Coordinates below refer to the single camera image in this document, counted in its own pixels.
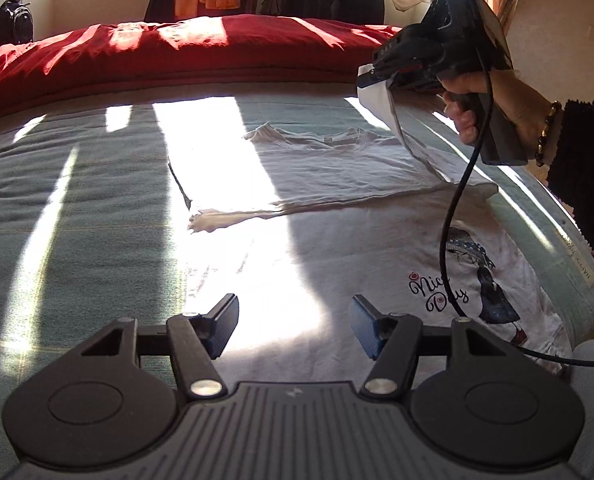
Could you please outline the person right forearm black sleeve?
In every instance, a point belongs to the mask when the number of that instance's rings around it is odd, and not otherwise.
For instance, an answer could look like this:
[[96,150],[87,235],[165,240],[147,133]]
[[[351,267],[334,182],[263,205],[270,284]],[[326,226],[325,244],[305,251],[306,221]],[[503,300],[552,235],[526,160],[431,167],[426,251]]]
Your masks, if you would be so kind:
[[594,101],[566,104],[547,182],[594,252]]

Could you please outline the person right hand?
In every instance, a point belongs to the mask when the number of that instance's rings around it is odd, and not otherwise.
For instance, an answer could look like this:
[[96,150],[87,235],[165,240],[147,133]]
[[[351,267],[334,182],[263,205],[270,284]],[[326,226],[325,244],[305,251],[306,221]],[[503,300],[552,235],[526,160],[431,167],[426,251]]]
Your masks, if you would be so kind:
[[[495,104],[515,124],[526,156],[533,158],[538,153],[538,141],[546,126],[545,119],[551,111],[552,103],[518,79],[513,70],[492,70],[490,80]],[[468,73],[454,79],[441,79],[441,83],[446,89],[442,96],[446,104],[446,116],[454,122],[461,142],[474,145],[478,136],[476,116],[472,110],[465,110],[453,97],[457,94],[486,93],[484,73]]]

